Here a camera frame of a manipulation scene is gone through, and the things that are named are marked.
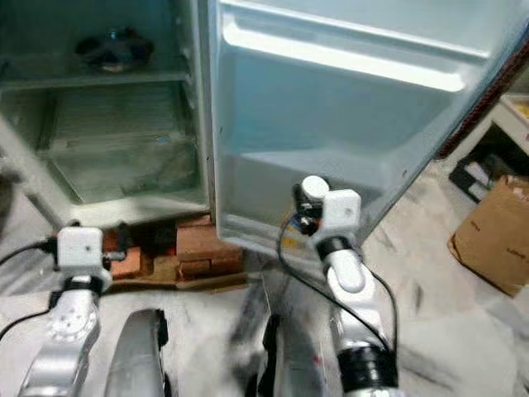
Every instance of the open refrigerator door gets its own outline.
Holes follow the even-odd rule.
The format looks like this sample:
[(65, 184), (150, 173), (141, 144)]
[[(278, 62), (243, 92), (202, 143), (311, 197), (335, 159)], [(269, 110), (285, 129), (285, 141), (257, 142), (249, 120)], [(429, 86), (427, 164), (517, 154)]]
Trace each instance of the open refrigerator door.
[[(272, 253), (307, 175), (361, 196), (361, 243), (525, 40), (529, 2), (211, 0), (209, 13), (217, 226)], [(301, 243), (291, 259), (310, 261)]]

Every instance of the refrigerator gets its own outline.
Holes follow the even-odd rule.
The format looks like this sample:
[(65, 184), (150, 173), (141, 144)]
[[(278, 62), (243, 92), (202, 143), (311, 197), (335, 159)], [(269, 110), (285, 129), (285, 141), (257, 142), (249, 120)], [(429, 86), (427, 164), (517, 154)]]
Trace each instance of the refrigerator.
[[(2, 0), (2, 169), (57, 227), (212, 211), (264, 252), (320, 175), (360, 194), (361, 243), (528, 21), (529, 0)], [(144, 64), (79, 54), (124, 31)]]

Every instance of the brown cardboard box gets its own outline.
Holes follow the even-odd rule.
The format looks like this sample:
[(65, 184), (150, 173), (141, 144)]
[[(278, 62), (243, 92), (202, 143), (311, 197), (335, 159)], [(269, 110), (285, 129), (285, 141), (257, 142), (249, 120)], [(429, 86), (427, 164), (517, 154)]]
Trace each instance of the brown cardboard box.
[(463, 265), (516, 295), (529, 280), (529, 181), (503, 176), (448, 247)]

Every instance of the robotic arm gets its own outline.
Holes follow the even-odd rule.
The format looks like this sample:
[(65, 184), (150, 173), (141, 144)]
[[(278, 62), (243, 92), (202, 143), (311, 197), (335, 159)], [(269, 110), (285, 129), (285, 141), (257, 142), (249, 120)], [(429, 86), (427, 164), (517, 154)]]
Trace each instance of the robotic arm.
[(112, 283), (104, 260), (99, 229), (65, 227), (59, 232), (57, 265), (64, 289), (50, 311), (46, 342), (27, 372), (20, 397), (79, 393), (88, 353), (99, 335), (99, 296)]
[(347, 396), (404, 396), (398, 390), (395, 352), (391, 351), (374, 304), (374, 277), (353, 248), (360, 225), (361, 198), (350, 189), (331, 191), (318, 176), (293, 189), (301, 232), (325, 265), (335, 299), (378, 331), (375, 336), (343, 309), (333, 315), (332, 331)]

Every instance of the wire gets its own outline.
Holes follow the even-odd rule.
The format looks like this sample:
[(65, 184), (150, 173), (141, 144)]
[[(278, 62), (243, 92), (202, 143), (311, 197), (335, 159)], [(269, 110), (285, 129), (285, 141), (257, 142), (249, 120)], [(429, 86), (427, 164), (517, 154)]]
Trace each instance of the wire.
[(15, 251), (10, 252), (9, 254), (5, 255), (2, 259), (0, 259), (0, 266), (4, 265), (14, 256), (17, 256), (18, 254), (29, 250), (42, 250), (44, 252), (54, 254), (57, 252), (57, 237), (47, 237), (44, 240), (32, 242), (31, 244), (17, 248)]
[(2, 338), (6, 335), (6, 333), (8, 333), (13, 327), (15, 327), (16, 325), (26, 321), (26, 320), (29, 320), (29, 319), (32, 319), (32, 318), (35, 318), (35, 317), (39, 317), (39, 316), (42, 316), (44, 314), (47, 314), (50, 312), (50, 309), (46, 309), (46, 310), (43, 310), (41, 312), (37, 312), (37, 313), (33, 313), (33, 314), (28, 314), (27, 316), (24, 316), (24, 317), (20, 317), (20, 318), (17, 318), (16, 320), (10, 322), (7, 326), (5, 326), (3, 328), (2, 331), (0, 331), (0, 341), (2, 340)]
[(398, 351), (398, 309), (397, 309), (397, 299), (395, 294), (391, 290), (391, 287), (388, 285), (386, 280), (377, 275), (374, 271), (369, 270), (373, 277), (384, 287), (388, 293), (389, 300), (391, 301), (391, 309), (393, 312), (393, 354), (395, 355), (395, 360), (397, 360), (397, 351)]
[(29, 250), (36, 250), (40, 248), (42, 245), (42, 242), (32, 242), (32, 244), (28, 244), (27, 246), (21, 246), (20, 248), (17, 248), (15, 251), (10, 252), (9, 254), (5, 255), (2, 259), (0, 259), (0, 266), (9, 261), (14, 256), (17, 256), (18, 254), (21, 254), (24, 251)]
[(281, 265), (283, 265), (284, 269), (289, 273), (294, 279), (302, 283), (303, 285), (307, 286), (308, 288), (312, 289), (317, 294), (321, 295), (323, 298), (327, 299), (329, 302), (334, 304), (335, 306), (339, 307), (340, 309), (344, 310), (356, 320), (358, 320), (359, 323), (361, 323), (364, 327), (366, 327), (379, 341), (382, 343), (382, 346), (384, 349), (388, 352), (390, 352), (392, 349), (389, 347), (389, 344), (386, 342), (386, 340), (380, 335), (380, 332), (377, 331), (375, 327), (373, 327), (371, 324), (369, 324), (367, 321), (365, 321), (360, 315), (358, 315), (353, 309), (348, 308), (345, 306), (342, 302), (334, 299), (332, 296), (330, 296), (327, 292), (321, 290), (316, 285), (311, 283), (308, 280), (305, 280), (304, 277), (302, 277), (300, 274), (298, 274), (290, 265), (288, 262), (283, 258), (283, 236), (285, 231), (287, 230), (288, 225), (292, 222), (294, 218), (294, 215), (291, 215), (288, 217), (288, 219), (281, 225), (281, 229), (279, 231), (279, 237), (276, 243), (276, 252), (278, 254), (279, 262)]

